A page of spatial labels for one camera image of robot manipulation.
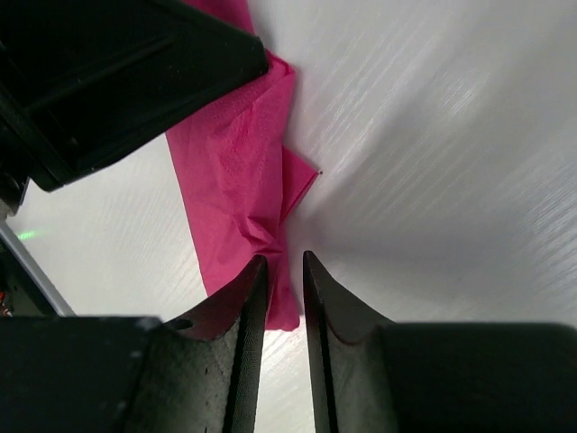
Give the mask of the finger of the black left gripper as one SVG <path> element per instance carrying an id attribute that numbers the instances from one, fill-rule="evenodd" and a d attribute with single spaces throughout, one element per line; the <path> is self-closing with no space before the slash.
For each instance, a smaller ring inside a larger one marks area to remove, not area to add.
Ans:
<path id="1" fill-rule="evenodd" d="M 180 1 L 4 1 L 1 167 L 59 189 L 267 68 L 258 37 Z"/>

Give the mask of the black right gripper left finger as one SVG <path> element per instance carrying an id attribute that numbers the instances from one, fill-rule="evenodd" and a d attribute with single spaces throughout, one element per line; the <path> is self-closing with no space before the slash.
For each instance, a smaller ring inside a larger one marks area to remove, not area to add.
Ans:
<path id="1" fill-rule="evenodd" d="M 3 318 L 2 431 L 253 431 L 267 289 L 256 255 L 169 322 Z"/>

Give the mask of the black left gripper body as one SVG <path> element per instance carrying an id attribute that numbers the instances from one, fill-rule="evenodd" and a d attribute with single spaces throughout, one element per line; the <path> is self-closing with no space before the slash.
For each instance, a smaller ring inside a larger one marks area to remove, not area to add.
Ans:
<path id="1" fill-rule="evenodd" d="M 1 169 L 0 217 L 14 217 L 23 204 L 30 178 L 20 171 Z"/>

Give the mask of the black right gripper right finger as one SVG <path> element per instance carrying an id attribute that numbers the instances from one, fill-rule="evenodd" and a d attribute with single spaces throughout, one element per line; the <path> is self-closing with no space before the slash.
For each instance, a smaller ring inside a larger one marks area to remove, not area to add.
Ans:
<path id="1" fill-rule="evenodd" d="M 303 255 L 319 432 L 573 432 L 576 331 L 555 323 L 398 323 Z"/>

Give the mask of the pink paper napkin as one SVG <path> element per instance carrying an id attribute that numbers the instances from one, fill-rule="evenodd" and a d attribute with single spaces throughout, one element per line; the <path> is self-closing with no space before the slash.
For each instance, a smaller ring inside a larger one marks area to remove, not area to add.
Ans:
<path id="1" fill-rule="evenodd" d="M 213 295 L 255 254 L 269 270 L 268 330 L 299 326 L 285 223 L 318 172 L 283 144 L 296 81 L 272 52 L 262 77 L 166 132 L 202 281 Z"/>

